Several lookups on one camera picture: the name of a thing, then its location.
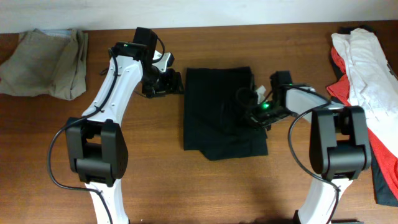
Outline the black shorts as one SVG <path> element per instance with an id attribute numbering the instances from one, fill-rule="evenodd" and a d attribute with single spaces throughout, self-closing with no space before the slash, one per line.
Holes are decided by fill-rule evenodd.
<path id="1" fill-rule="evenodd" d="M 188 68 L 183 149 L 200 151 L 210 161 L 268 155 L 266 131 L 248 126 L 236 101 L 236 92 L 253 84 L 249 67 Z"/>

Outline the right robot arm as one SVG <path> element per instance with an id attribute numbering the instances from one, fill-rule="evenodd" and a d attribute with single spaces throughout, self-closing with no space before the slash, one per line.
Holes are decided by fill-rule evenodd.
<path id="1" fill-rule="evenodd" d="M 328 99 L 308 84 L 294 83 L 288 71 L 275 72 L 270 82 L 268 94 L 253 87 L 236 91 L 235 99 L 245 110 L 243 119 L 254 128 L 269 129 L 294 117 L 287 134 L 290 153 L 312 183 L 292 223 L 331 223 L 345 190 L 371 165 L 365 112 L 360 106 Z M 300 119 L 311 125 L 310 168 L 300 162 L 293 147 L 293 130 Z"/>

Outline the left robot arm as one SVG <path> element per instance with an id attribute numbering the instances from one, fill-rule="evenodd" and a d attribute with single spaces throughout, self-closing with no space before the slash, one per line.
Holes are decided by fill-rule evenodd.
<path id="1" fill-rule="evenodd" d="M 67 121 L 65 135 L 72 172 L 89 191 L 98 223 L 129 223 L 121 179 L 128 149 L 121 125 L 138 84 L 146 98 L 184 93 L 181 74 L 172 69 L 174 56 L 156 50 L 162 41 L 151 29 L 138 27 L 131 42 L 109 51 L 106 78 L 81 118 Z"/>

